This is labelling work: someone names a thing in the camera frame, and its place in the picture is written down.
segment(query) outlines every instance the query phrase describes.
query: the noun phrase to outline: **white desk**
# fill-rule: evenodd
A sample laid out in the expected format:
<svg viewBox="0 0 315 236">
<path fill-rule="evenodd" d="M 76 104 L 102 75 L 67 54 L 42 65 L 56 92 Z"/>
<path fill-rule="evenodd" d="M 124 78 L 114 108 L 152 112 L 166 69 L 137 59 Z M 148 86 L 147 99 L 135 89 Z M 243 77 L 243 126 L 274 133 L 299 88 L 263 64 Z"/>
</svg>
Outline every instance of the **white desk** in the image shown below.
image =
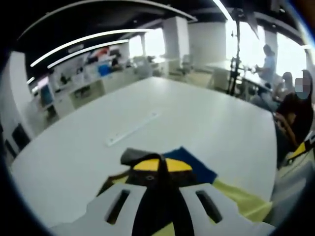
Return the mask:
<svg viewBox="0 0 315 236">
<path fill-rule="evenodd" d="M 213 63 L 208 63 L 206 64 L 206 66 L 208 68 L 219 68 L 219 69 L 223 69 L 223 70 L 231 70 L 231 61 L 219 61 L 219 62 L 213 62 Z M 249 84 L 253 84 L 255 86 L 261 87 L 267 91 L 271 91 L 271 89 L 269 89 L 268 87 L 266 87 L 266 81 L 264 81 L 262 78 L 260 78 L 257 74 L 252 74 L 249 71 L 247 71 L 246 73 L 244 73 L 244 70 L 241 70 L 241 75 L 242 79 L 246 82 L 245 86 L 245 91 L 246 91 L 246 100 L 249 100 L 249 93 L 248 93 L 248 89 L 249 89 Z"/>
<path fill-rule="evenodd" d="M 161 115 L 108 147 L 152 111 Z M 234 97 L 152 77 L 90 102 L 59 120 L 12 164 L 30 209 L 52 227 L 82 216 L 105 180 L 127 169 L 126 148 L 167 152 L 184 146 L 227 183 L 269 200 L 277 147 L 271 113 Z"/>
</svg>

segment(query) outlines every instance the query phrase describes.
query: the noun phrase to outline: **window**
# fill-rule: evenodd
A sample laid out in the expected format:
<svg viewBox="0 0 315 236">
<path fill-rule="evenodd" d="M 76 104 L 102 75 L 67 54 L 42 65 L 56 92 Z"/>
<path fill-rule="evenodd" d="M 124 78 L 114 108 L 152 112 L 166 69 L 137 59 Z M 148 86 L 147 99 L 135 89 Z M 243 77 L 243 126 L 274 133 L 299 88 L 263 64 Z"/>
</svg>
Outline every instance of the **window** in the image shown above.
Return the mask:
<svg viewBox="0 0 315 236">
<path fill-rule="evenodd" d="M 130 58 L 143 55 L 141 37 L 135 36 L 129 40 L 129 56 Z"/>
<path fill-rule="evenodd" d="M 237 53 L 237 37 L 235 22 L 227 22 L 226 28 L 226 58 L 232 59 Z M 258 36 L 246 22 L 240 22 L 240 59 L 246 65 L 263 65 L 265 54 L 265 32 L 262 26 L 258 26 Z"/>
<path fill-rule="evenodd" d="M 161 28 L 147 32 L 144 35 L 147 56 L 161 56 L 165 54 L 165 42 Z"/>
<path fill-rule="evenodd" d="M 306 54 L 304 49 L 292 39 L 277 33 L 278 57 L 276 73 L 282 76 L 285 72 L 291 72 L 293 83 L 295 78 L 306 69 Z"/>
</svg>

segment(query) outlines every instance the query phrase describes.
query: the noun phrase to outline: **woman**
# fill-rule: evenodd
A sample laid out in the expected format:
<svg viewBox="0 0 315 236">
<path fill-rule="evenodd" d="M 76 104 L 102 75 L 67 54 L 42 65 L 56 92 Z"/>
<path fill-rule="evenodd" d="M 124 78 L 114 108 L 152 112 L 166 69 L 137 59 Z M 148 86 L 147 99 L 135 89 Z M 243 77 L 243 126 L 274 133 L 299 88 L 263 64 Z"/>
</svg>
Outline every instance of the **woman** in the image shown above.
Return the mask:
<svg viewBox="0 0 315 236">
<path fill-rule="evenodd" d="M 279 102 L 282 102 L 286 95 L 294 92 L 292 74 L 286 72 L 283 74 L 282 79 L 284 80 L 284 89 L 282 88 L 283 83 L 279 83 L 272 94 L 270 92 L 263 92 L 259 95 L 254 95 L 250 102 L 262 109 L 275 112 L 279 106 Z"/>
<path fill-rule="evenodd" d="M 302 91 L 288 94 L 275 113 L 278 166 L 290 151 L 295 151 L 304 141 L 313 122 L 313 79 L 308 70 L 303 78 L 296 79 L 295 87 L 302 84 Z"/>
<path fill-rule="evenodd" d="M 290 72 L 285 72 L 282 75 L 283 83 L 279 83 L 272 93 L 272 98 L 274 101 L 282 102 L 289 93 L 295 92 L 294 86 L 293 86 L 293 78 L 292 74 Z"/>
<path fill-rule="evenodd" d="M 276 70 L 275 53 L 267 44 L 264 46 L 263 50 L 266 55 L 265 63 L 263 67 L 256 66 L 256 72 L 260 78 L 272 84 Z"/>
</svg>

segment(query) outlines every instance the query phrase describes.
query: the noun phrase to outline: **column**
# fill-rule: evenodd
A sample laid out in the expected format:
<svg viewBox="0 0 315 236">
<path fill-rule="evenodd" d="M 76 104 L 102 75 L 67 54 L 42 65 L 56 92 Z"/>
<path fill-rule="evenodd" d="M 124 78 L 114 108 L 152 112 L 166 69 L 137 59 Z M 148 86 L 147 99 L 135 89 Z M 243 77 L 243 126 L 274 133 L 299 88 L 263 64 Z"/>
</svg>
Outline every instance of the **column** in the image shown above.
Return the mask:
<svg viewBox="0 0 315 236">
<path fill-rule="evenodd" d="M 176 16 L 164 20 L 163 32 L 166 58 L 182 60 L 184 55 L 189 55 L 189 33 L 185 18 Z"/>
<path fill-rule="evenodd" d="M 140 35 L 140 37 L 141 37 L 141 45 L 142 45 L 142 49 L 143 49 L 143 55 L 146 56 L 147 52 L 146 52 L 146 44 L 145 44 L 144 34 Z"/>
</svg>

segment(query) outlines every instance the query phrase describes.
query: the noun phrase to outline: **wall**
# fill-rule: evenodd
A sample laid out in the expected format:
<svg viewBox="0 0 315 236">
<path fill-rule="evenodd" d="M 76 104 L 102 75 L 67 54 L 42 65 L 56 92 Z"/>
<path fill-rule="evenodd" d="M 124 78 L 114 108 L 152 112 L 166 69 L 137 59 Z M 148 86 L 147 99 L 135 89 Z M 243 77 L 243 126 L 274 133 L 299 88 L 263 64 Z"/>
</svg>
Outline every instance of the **wall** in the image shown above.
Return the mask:
<svg viewBox="0 0 315 236">
<path fill-rule="evenodd" d="M 190 53 L 195 64 L 225 60 L 225 23 L 194 23 L 188 25 Z"/>
<path fill-rule="evenodd" d="M 26 75 L 24 53 L 11 53 L 9 58 L 9 70 L 11 90 L 18 111 L 18 116 L 20 117 L 20 122 L 26 134 L 30 137 L 30 139 L 33 139 L 35 134 L 26 116 L 28 105 L 32 100 L 32 95 L 26 83 L 28 77 Z"/>
<path fill-rule="evenodd" d="M 3 139 L 8 140 L 15 152 L 18 153 L 18 146 L 11 135 L 20 119 L 10 85 L 9 62 L 3 69 L 0 78 L 0 120 L 3 127 Z"/>
<path fill-rule="evenodd" d="M 12 52 L 2 72 L 0 83 L 0 118 L 3 137 L 18 153 L 19 149 L 12 138 L 12 132 L 20 123 L 26 134 L 33 139 L 34 132 L 27 118 L 27 108 L 32 100 L 27 86 L 25 55 Z"/>
</svg>

